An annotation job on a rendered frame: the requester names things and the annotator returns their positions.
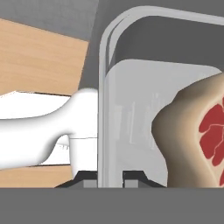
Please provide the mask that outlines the white rounded object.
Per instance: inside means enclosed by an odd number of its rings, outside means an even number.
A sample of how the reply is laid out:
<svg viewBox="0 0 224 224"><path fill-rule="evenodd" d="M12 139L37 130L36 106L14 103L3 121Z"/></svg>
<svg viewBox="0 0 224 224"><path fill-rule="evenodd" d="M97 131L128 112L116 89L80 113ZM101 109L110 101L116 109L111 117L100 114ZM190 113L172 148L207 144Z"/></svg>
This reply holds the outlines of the white rounded object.
<svg viewBox="0 0 224 224"><path fill-rule="evenodd" d="M0 95L0 170L40 165L55 144L69 147L72 173L97 169L98 92Z"/></svg>

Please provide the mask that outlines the clear plastic meat container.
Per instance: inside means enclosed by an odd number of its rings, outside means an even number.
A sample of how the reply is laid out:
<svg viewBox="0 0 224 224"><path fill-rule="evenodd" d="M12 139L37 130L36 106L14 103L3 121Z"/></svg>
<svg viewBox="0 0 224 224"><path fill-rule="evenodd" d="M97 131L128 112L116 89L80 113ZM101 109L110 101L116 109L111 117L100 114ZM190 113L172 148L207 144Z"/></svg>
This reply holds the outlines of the clear plastic meat container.
<svg viewBox="0 0 224 224"><path fill-rule="evenodd" d="M137 6L117 16L99 49L98 185L142 171L165 184L151 122L175 94L224 71L224 16Z"/></svg>

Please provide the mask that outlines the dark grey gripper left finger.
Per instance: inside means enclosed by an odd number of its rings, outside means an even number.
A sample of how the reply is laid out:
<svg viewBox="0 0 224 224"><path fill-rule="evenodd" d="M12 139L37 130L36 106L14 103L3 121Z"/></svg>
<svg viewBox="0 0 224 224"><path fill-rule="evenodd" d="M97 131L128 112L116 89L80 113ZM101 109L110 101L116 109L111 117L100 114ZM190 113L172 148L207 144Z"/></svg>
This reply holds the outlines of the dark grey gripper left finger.
<svg viewBox="0 0 224 224"><path fill-rule="evenodd" d="M97 171L78 171L74 179L63 184L57 185L57 188L96 188Z"/></svg>

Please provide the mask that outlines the raw red steak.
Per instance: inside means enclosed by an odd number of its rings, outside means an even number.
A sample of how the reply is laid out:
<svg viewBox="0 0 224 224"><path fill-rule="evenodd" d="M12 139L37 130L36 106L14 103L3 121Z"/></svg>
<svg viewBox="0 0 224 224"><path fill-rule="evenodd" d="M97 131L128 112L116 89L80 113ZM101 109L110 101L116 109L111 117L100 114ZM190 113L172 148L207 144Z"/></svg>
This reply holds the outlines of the raw red steak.
<svg viewBox="0 0 224 224"><path fill-rule="evenodd" d="M169 187L224 188L224 73L178 91L151 125Z"/></svg>

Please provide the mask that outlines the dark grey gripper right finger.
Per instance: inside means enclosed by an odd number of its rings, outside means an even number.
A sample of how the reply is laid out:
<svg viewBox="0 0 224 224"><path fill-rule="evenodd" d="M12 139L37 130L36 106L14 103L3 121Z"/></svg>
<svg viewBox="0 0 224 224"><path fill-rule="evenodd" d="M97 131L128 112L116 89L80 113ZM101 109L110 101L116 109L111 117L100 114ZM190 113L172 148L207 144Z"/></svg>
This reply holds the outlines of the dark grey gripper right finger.
<svg viewBox="0 0 224 224"><path fill-rule="evenodd" d="M149 188L158 187L164 188L157 182L147 178L144 171L123 171L122 172L122 187L123 188Z"/></svg>

